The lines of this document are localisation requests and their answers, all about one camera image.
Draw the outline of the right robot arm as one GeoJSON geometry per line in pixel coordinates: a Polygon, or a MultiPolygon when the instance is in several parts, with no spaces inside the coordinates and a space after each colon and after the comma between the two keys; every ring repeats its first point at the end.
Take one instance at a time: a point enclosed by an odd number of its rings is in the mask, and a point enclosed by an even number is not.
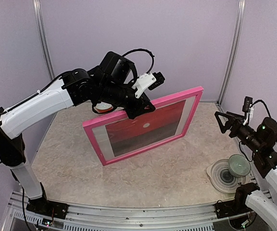
{"type": "MultiPolygon", "coordinates": [[[[259,174],[277,193],[277,122],[266,117],[257,130],[252,129],[242,117],[234,113],[215,112],[222,133],[230,131],[253,152],[253,163],[259,174]]],[[[269,200],[253,182],[239,186],[233,200],[215,204],[217,218],[225,218],[254,211],[274,231],[277,231],[277,205],[269,200]]]]}

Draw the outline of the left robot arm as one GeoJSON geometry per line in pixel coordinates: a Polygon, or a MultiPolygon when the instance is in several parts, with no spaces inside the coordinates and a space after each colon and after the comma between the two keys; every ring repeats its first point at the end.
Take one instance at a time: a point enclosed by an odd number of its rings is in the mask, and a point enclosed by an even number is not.
{"type": "Polygon", "coordinates": [[[0,160],[10,168],[34,208],[47,214],[52,204],[25,157],[23,133],[27,129],[85,102],[91,102],[92,111],[100,103],[110,105],[111,112],[122,108],[128,118],[134,119],[155,110],[145,91],[154,89],[163,80],[161,73],[151,70],[138,74],[135,63],[126,55],[110,51],[98,66],[63,72],[16,105],[0,108],[0,160]]]}

